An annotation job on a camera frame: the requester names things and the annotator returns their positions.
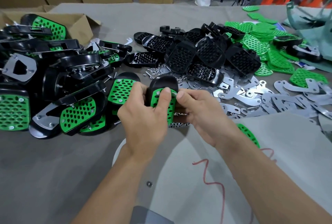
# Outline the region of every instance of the open cardboard box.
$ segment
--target open cardboard box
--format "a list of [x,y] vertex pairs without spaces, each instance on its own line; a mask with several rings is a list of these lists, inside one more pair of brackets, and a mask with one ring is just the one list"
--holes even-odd
[[[30,13],[32,12],[3,11],[0,13],[0,27],[14,24],[14,21],[20,23],[21,17]],[[100,21],[95,21],[85,14],[33,13],[66,26],[70,37],[77,39],[82,45],[88,44],[93,37],[91,28],[101,24]]]

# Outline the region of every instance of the person's left hand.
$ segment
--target person's left hand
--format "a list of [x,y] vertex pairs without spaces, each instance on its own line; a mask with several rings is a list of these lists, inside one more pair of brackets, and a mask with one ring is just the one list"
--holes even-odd
[[144,105],[147,87],[135,82],[127,101],[118,110],[118,117],[126,131],[131,155],[138,161],[150,161],[164,140],[167,129],[167,110],[171,101],[170,88],[160,92],[155,108]]

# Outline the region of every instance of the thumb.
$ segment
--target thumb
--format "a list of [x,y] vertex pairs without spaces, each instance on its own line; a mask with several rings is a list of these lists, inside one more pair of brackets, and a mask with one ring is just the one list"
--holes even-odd
[[163,90],[160,92],[158,104],[156,106],[156,110],[160,112],[167,113],[169,103],[171,102],[172,95],[171,95],[171,89],[168,87],[163,88]]
[[193,99],[187,92],[179,91],[176,95],[176,100],[184,108],[193,111],[196,107],[196,100]]

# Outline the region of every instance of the table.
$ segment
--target table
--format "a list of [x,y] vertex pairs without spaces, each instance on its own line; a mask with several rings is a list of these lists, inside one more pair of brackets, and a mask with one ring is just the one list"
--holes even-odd
[[[94,28],[96,37],[125,43],[135,32],[157,34],[159,26],[188,31],[203,23],[248,21],[242,7],[198,7],[157,4],[60,4],[55,13],[85,13],[102,22]],[[265,17],[283,21],[285,6],[261,6]],[[135,42],[133,51],[143,51]],[[142,83],[145,68],[122,66],[117,72],[136,72]],[[332,74],[326,73],[331,82]],[[277,80],[289,75],[264,77],[273,91]],[[77,214],[112,166],[114,153],[125,138],[122,125],[104,134],[84,137],[60,135],[37,140],[28,132],[0,132],[0,219],[10,224],[66,224]]]

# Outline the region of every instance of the person's right hand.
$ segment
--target person's right hand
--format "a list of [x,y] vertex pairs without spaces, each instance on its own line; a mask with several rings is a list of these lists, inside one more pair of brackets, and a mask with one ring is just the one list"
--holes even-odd
[[230,138],[239,131],[220,103],[207,91],[180,89],[176,100],[180,105],[176,112],[188,115],[175,116],[173,121],[191,123],[205,142],[213,147],[216,147],[218,140]]

